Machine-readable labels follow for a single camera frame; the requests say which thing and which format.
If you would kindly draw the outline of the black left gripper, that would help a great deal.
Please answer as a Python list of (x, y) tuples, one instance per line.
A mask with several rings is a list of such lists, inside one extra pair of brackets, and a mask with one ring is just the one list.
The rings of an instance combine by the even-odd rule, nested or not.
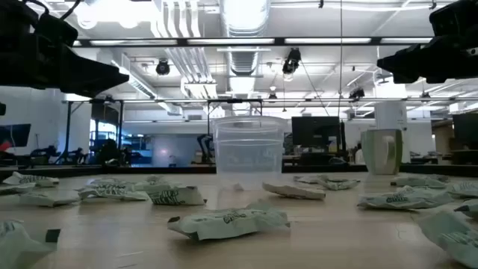
[(72, 48), (72, 38), (0, 35), (0, 85), (58, 88), (94, 98), (129, 81), (102, 49)]

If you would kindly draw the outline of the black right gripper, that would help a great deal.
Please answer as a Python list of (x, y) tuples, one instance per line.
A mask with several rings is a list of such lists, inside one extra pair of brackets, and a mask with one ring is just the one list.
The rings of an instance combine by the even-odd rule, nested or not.
[(414, 44), (380, 58), (376, 65), (392, 74), (395, 84), (411, 84), (420, 77), (432, 83), (478, 78), (478, 37), (436, 37), (424, 47)]

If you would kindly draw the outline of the white pillar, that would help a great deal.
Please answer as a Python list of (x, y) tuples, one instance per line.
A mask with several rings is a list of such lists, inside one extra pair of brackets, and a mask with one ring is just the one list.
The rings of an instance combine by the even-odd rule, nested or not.
[(378, 129), (399, 129), (403, 137), (402, 162), (410, 162), (407, 110), (405, 102), (385, 101), (375, 105), (375, 120)]

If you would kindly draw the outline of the black computer monitor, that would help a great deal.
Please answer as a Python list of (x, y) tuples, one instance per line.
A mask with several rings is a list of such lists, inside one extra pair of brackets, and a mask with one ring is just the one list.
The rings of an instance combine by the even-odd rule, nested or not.
[(454, 137), (469, 149), (478, 149), (478, 114), (453, 115)]
[(294, 145), (325, 147), (333, 137), (341, 140), (338, 117), (293, 117), (291, 126)]

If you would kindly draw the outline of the green white mug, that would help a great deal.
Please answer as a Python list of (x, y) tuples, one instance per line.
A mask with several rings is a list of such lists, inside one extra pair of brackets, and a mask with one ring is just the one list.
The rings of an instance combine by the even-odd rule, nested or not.
[(403, 156), (403, 136), (399, 129), (370, 129), (361, 133), (367, 171), (373, 175), (396, 175)]

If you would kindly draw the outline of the black bar with light strips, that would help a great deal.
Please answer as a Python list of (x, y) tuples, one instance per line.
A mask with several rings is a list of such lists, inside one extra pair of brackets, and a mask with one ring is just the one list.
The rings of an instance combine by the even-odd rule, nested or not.
[(431, 37), (218, 37), (79, 39), (78, 48), (228, 47), (228, 46), (407, 46), (426, 44)]

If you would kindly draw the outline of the dark wall screen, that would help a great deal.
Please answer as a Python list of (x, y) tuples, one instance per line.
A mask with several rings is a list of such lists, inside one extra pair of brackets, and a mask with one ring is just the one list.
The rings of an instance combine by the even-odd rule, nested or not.
[(0, 126), (0, 145), (6, 143), (8, 146), (25, 147), (28, 144), (30, 131), (31, 124)]

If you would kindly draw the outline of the black aluminium table frame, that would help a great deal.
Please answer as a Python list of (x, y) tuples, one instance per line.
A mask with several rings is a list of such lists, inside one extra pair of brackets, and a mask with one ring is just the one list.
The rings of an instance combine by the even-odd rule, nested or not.
[[(361, 173), (366, 172), (364, 165), (320, 165), (320, 166), (288, 166), (283, 167), (283, 173)], [(57, 178), (92, 176), (101, 174), (214, 174), (215, 167), (101, 167), (101, 166), (47, 166), (37, 168), (0, 167), (0, 182), (13, 172), (26, 175), (48, 176)], [(476, 165), (417, 165), (403, 164), (401, 173), (441, 174), (446, 176), (461, 176), (478, 178)]]

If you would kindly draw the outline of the silver ceiling duct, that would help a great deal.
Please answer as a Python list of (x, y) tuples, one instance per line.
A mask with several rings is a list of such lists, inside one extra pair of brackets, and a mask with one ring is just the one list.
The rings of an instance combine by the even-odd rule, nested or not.
[[(267, 28), (270, 0), (220, 0), (220, 15), (227, 37), (262, 37)], [(249, 99), (258, 74), (259, 51), (229, 52), (229, 89), (236, 99)]]

